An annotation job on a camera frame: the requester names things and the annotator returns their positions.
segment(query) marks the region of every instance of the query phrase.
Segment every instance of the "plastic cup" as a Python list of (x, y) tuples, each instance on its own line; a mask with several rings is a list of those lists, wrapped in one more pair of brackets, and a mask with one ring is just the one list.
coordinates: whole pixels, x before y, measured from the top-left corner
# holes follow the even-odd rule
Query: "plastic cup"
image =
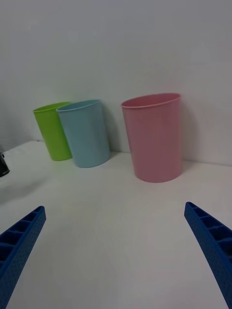
[(56, 112), (58, 107), (67, 104), (69, 102), (50, 104), (33, 111), (48, 152), (54, 161), (67, 160), (72, 157), (64, 130)]
[(101, 101), (73, 103), (57, 112), (78, 167), (90, 168), (110, 158)]
[(161, 93), (121, 104), (135, 175), (161, 183), (181, 174), (180, 95)]

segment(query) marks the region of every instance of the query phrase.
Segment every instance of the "white wall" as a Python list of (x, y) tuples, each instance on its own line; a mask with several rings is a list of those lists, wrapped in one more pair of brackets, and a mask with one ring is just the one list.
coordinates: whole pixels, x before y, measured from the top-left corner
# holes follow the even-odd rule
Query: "white wall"
[(0, 145), (41, 135), (32, 110), (101, 98), (129, 151), (120, 103), (183, 94), (184, 157), (232, 164), (230, 0), (2, 0)]

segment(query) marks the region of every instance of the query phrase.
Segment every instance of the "green cup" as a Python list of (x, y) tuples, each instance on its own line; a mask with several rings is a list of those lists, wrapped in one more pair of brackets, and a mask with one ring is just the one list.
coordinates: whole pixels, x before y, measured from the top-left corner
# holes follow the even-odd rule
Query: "green cup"
[(63, 127), (56, 112), (57, 108), (67, 104), (70, 104), (70, 102), (50, 104), (33, 111), (48, 152), (54, 161), (72, 158)]

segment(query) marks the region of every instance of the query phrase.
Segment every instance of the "pink plastic cup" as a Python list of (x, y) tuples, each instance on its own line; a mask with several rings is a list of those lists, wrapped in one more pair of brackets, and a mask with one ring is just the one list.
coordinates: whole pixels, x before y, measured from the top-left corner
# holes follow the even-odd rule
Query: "pink plastic cup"
[(160, 93), (121, 104), (135, 175), (150, 183), (181, 174), (180, 95)]

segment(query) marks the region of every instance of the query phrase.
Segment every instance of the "white table surface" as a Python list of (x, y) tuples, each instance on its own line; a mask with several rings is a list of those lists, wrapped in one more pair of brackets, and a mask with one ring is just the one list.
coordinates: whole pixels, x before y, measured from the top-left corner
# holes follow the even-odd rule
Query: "white table surface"
[(5, 156), (0, 233), (40, 205), (47, 216), (8, 309), (227, 308), (184, 207), (232, 228), (232, 167), (185, 162), (157, 184), (134, 176), (130, 154), (80, 169), (32, 141)]

